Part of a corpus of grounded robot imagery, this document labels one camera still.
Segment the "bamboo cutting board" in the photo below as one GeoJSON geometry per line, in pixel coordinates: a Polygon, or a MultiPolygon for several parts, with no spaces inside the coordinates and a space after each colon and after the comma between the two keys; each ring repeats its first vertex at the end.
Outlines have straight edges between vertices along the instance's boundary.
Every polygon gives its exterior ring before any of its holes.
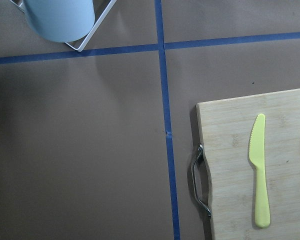
{"type": "Polygon", "coordinates": [[[300,88],[196,105],[209,173],[215,240],[300,240],[300,88]],[[256,170],[248,157],[258,114],[265,115],[270,225],[254,221],[256,170]]]}

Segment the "yellow plastic knife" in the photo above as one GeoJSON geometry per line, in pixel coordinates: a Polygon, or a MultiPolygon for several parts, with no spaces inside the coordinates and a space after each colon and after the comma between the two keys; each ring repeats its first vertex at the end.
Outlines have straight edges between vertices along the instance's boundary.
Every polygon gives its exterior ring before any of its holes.
{"type": "Polygon", "coordinates": [[[265,168],[265,127],[266,116],[260,113],[252,126],[248,147],[248,157],[256,173],[254,222],[259,228],[267,228],[271,223],[265,168]]]}

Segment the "light blue cup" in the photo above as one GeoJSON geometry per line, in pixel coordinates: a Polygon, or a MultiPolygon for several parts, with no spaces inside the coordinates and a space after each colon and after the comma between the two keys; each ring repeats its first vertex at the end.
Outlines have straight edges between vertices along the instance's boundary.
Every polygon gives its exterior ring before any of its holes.
{"type": "Polygon", "coordinates": [[[30,28],[52,42],[79,40],[95,24],[92,0],[24,0],[23,5],[30,28]]]}

